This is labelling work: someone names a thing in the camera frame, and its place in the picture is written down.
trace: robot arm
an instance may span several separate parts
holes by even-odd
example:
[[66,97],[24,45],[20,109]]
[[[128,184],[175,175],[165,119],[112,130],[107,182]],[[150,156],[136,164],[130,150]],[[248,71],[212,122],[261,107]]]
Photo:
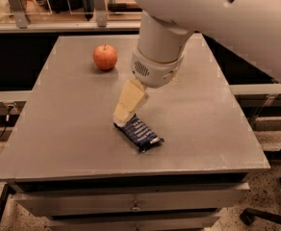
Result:
[[281,82],[281,0],[136,1],[143,15],[131,67],[144,86],[171,80],[196,31]]

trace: table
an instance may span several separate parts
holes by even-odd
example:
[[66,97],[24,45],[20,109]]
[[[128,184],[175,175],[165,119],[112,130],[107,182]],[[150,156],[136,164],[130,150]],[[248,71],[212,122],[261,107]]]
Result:
[[[137,38],[59,37],[1,155],[0,182],[54,230],[211,226],[248,191],[248,172],[269,169],[200,34],[178,81],[148,90],[138,116],[165,142],[139,154],[113,125]],[[104,43],[118,54],[109,72],[91,58]]]

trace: red apple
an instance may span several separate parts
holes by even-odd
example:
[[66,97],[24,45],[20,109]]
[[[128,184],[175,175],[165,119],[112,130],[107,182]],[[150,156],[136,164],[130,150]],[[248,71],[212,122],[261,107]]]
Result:
[[97,46],[92,57],[96,66],[104,71],[111,70],[117,62],[117,52],[110,44]]

